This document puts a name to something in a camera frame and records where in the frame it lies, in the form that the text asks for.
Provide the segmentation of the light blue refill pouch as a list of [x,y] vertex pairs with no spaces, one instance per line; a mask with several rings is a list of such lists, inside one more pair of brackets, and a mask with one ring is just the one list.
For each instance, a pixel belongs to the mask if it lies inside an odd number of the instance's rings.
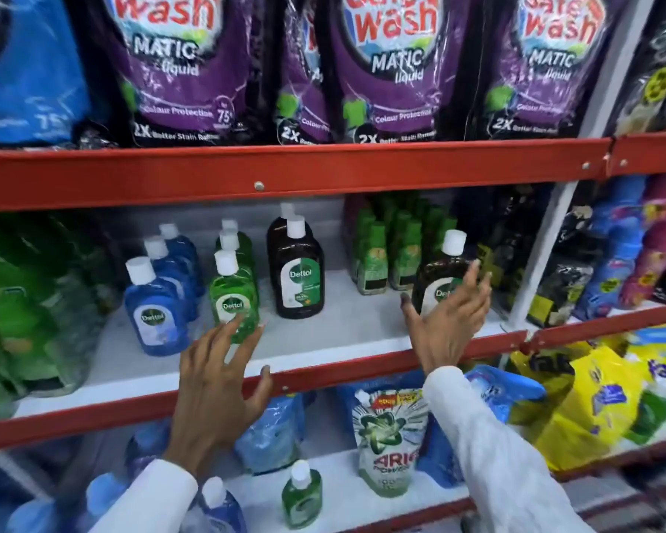
[[262,475],[290,467],[300,458],[305,436],[301,394],[276,396],[266,411],[234,444],[245,471]]

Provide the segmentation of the blue antiseptic liquid bottle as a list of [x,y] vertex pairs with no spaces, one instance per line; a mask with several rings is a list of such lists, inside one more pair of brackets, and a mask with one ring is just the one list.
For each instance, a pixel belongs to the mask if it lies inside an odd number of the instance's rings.
[[146,237],[143,245],[148,258],[151,259],[156,276],[175,285],[187,321],[196,321],[198,318],[196,282],[187,264],[170,254],[168,245],[161,236]]
[[125,311],[141,349],[151,357],[177,355],[190,344],[186,302],[177,286],[157,276],[151,259],[125,262],[131,285],[125,289]]
[[205,294],[202,265],[193,242],[181,234],[177,224],[164,223],[159,225],[160,235],[166,242],[169,254],[185,263],[189,275],[195,284],[195,295],[201,298]]

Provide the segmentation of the person's left hand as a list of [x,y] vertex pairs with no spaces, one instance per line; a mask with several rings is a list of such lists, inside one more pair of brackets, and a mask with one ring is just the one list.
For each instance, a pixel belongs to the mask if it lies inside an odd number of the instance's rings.
[[[213,335],[220,326],[222,324],[193,342],[199,344],[198,380],[178,388],[169,445],[162,456],[191,473],[196,480],[207,473],[217,452],[233,447],[257,421],[246,418],[248,398],[242,393],[245,372],[240,375],[228,366],[218,375],[213,374]],[[246,352],[247,365],[263,330],[259,325],[237,348]]]

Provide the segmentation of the person's right hand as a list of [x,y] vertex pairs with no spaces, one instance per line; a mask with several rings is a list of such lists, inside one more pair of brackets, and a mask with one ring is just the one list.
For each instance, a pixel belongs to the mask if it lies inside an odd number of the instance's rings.
[[456,366],[473,336],[484,325],[491,305],[491,274],[478,281],[480,260],[474,260],[462,284],[433,311],[423,317],[425,340],[411,344],[425,375],[445,366]]

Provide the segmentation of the row of blue softener bottles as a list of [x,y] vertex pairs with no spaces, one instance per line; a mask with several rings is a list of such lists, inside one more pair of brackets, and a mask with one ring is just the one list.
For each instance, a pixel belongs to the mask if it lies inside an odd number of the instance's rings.
[[606,317],[636,268],[646,232],[642,198],[647,181],[647,175],[613,178],[593,204],[589,234],[600,241],[601,254],[572,313],[580,321]]

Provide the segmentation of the person's right forearm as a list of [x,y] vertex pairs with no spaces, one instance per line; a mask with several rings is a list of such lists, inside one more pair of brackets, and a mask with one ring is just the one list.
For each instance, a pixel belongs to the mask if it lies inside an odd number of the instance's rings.
[[433,370],[423,395],[490,533],[595,533],[541,454],[498,421],[460,369]]

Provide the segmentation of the small green handwash bottle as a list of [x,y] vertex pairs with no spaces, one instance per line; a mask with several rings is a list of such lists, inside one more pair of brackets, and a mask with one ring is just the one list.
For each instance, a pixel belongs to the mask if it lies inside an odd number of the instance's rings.
[[289,529],[311,525],[322,510],[322,476],[303,459],[297,460],[282,492],[282,505]]

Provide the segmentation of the brown antiseptic liquid bottle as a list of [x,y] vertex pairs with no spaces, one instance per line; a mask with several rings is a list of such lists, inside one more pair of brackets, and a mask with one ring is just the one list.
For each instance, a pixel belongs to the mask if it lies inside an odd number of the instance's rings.
[[324,254],[306,224],[302,215],[289,215],[271,245],[275,309],[287,320],[317,315],[325,303]]
[[429,315],[462,284],[473,261],[466,241],[462,230],[446,230],[441,244],[420,264],[411,298],[419,315]]
[[280,215],[268,227],[266,233],[266,247],[268,256],[268,269],[270,279],[274,281],[275,274],[275,252],[281,240],[288,243],[287,220],[295,215],[295,206],[291,202],[282,202],[280,204]]

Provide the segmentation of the white shelf upright post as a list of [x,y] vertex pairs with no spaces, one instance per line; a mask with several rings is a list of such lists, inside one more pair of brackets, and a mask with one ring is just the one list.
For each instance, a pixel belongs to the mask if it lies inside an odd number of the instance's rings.
[[[628,0],[623,14],[616,18],[614,31],[602,51],[604,58],[596,71],[595,86],[589,93],[586,106],[581,110],[581,124],[577,133],[580,138],[599,138],[605,134],[655,1]],[[571,181],[554,184],[511,311],[501,311],[497,301],[494,302],[494,309],[500,317],[500,328],[505,332],[521,331],[523,339],[533,334],[526,317],[578,183],[579,177],[575,176]]]

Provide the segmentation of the group of small green bottles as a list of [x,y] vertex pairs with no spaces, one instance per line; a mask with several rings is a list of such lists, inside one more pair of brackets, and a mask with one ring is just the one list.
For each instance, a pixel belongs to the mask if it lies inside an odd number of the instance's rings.
[[341,236],[357,291],[411,291],[422,263],[457,222],[450,205],[417,190],[347,195]]

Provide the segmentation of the person's left forearm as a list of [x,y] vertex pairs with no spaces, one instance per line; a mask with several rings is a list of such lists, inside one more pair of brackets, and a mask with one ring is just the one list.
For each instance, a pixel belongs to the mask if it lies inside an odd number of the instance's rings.
[[198,489],[191,473],[155,459],[89,533],[179,533]]

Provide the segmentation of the group of black pouches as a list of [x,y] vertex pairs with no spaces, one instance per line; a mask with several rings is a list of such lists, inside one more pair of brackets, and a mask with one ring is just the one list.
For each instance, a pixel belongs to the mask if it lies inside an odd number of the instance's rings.
[[[552,183],[468,187],[459,191],[452,210],[470,235],[471,252],[491,272],[494,308],[510,315],[520,292],[541,222],[551,203]],[[556,239],[526,321],[539,328],[564,325],[599,263],[605,241],[590,234],[597,183],[580,181]]]

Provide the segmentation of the row of pink softener bottles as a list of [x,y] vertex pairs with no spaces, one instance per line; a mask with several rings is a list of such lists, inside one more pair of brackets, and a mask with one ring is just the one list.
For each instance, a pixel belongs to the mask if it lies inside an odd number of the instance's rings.
[[642,246],[619,295],[622,310],[636,309],[651,298],[666,272],[666,173],[648,176],[639,210]]

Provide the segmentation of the small blue handwash bottle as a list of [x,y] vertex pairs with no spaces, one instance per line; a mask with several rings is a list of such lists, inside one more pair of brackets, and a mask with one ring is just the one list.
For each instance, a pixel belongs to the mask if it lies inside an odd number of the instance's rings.
[[127,488],[113,473],[105,473],[89,483],[81,506],[32,499],[12,511],[6,533],[89,533]]
[[219,476],[203,484],[196,508],[201,514],[196,533],[248,533],[240,504]]

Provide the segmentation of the long red shelf rail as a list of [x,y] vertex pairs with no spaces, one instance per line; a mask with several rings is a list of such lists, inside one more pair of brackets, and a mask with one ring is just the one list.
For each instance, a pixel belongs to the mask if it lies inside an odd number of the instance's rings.
[[[245,397],[253,393],[263,366],[270,368],[274,396],[418,367],[409,339],[381,343],[402,349],[374,352],[376,346],[369,343],[252,358],[244,372],[242,393]],[[130,328],[112,325],[102,333],[87,383],[72,394],[19,402],[13,417],[0,421],[0,450],[164,418],[175,408],[178,384],[177,356],[147,356]]]
[[0,151],[0,212],[601,178],[612,140]]

